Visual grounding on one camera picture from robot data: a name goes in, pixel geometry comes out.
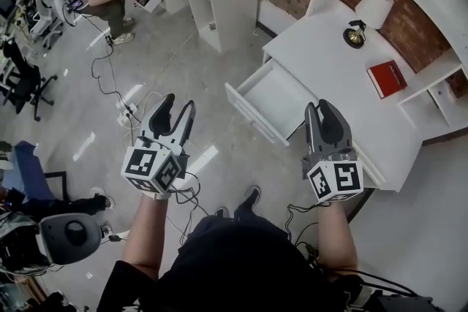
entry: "white robot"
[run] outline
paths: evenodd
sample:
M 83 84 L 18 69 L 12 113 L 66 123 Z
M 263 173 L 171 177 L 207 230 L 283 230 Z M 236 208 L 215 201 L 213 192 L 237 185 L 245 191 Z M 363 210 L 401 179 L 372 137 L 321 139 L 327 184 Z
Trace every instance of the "white robot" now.
M 316 107 L 307 105 L 305 117 L 309 154 L 302 158 L 302 174 L 312 184 L 318 202 L 348 200 L 361 193 L 363 165 L 343 115 L 321 99 Z
M 170 125 L 170 109 L 174 94 L 157 102 L 143 118 L 135 145 L 127 148 L 121 175 L 136 189 L 150 194 L 166 195 L 176 178 L 185 178 L 189 155 L 184 143 L 189 139 L 195 118 L 195 104 L 191 100 Z

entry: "office chair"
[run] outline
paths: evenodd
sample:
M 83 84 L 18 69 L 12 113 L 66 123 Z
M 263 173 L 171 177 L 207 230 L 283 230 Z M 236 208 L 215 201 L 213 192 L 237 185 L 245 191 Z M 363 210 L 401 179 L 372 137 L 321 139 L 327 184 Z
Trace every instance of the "office chair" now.
M 39 101 L 42 100 L 49 105 L 54 105 L 53 100 L 47 100 L 42 95 L 44 90 L 48 87 L 51 80 L 57 80 L 57 75 L 50 77 L 48 80 L 41 77 L 39 68 L 35 65 L 30 65 L 21 55 L 20 48 L 16 44 L 15 40 L 9 39 L 3 44 L 3 54 L 6 58 L 11 58 L 16 68 L 19 71 L 19 75 L 15 75 L 19 78 L 18 83 L 11 87 L 4 98 L 3 105 L 7 100 L 13 96 L 15 99 L 16 113 L 19 114 L 27 102 L 30 102 L 34 106 L 34 120 L 40 121 L 41 118 L 37 115 L 37 109 L 39 107 Z
M 33 17 L 33 21 L 36 23 L 31 28 L 31 38 L 33 42 L 36 42 L 39 37 L 46 33 L 42 46 L 50 50 L 50 38 L 55 35 L 62 35 L 61 27 L 64 25 L 61 21 L 57 20 L 57 17 L 52 12 L 52 9 L 47 8 L 42 0 L 36 0 L 37 13 Z

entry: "person sitting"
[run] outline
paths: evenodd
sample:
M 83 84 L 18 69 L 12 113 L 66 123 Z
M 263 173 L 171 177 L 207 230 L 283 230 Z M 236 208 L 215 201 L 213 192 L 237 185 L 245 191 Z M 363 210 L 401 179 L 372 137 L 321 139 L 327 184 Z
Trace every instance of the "person sitting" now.
M 9 204 L 9 199 L 14 201 L 12 205 Z M 30 199 L 26 203 L 22 203 L 23 200 L 24 195 L 19 191 L 7 190 L 0 186 L 0 202 L 5 203 L 8 210 L 22 213 L 36 222 L 40 222 L 45 217 L 64 213 L 86 213 L 92 216 L 103 210 L 113 209 L 116 205 L 114 199 L 100 187 L 91 189 L 91 198 L 77 199 L 71 202 L 60 199 Z M 109 225 L 102 225 L 101 234 L 103 237 L 111 235 L 112 229 Z

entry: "sneaker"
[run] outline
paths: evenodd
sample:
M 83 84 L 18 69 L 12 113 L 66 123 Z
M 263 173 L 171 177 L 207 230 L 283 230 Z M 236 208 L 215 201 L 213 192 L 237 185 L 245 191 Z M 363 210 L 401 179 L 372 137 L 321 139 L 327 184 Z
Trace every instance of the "sneaker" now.
M 219 207 L 214 215 L 218 218 L 229 218 L 229 211 L 226 207 Z
M 135 19 L 133 17 L 124 18 L 124 28 L 129 28 L 135 24 Z
M 101 229 L 101 238 L 104 239 L 113 234 L 112 227 L 109 224 L 104 224 L 99 227 Z
M 91 196 L 95 197 L 96 195 L 102 195 L 106 199 L 106 202 L 105 202 L 106 209 L 111 210 L 116 206 L 116 201 L 112 199 L 111 197 L 109 197 L 109 195 L 107 195 L 105 191 L 101 189 L 100 187 L 91 188 Z
M 245 205 L 248 205 L 250 209 L 257 205 L 258 201 L 260 200 L 260 195 L 262 194 L 260 187 L 258 186 L 251 186 L 246 191 L 246 199 L 244 200 Z
M 123 43 L 130 42 L 133 38 L 135 38 L 135 34 L 133 33 L 124 33 L 119 35 L 118 37 L 114 38 L 112 37 L 112 43 L 114 45 L 121 45 Z

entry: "desk leg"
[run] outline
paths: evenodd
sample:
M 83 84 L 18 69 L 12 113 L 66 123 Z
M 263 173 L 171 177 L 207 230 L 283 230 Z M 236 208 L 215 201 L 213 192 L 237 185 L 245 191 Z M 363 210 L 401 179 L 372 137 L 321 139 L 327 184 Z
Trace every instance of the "desk leg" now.
M 69 202 L 69 196 L 67 191 L 67 172 L 51 172 L 51 173 L 44 173 L 46 179 L 48 178 L 57 178 L 61 177 L 61 194 L 62 199 L 66 202 Z

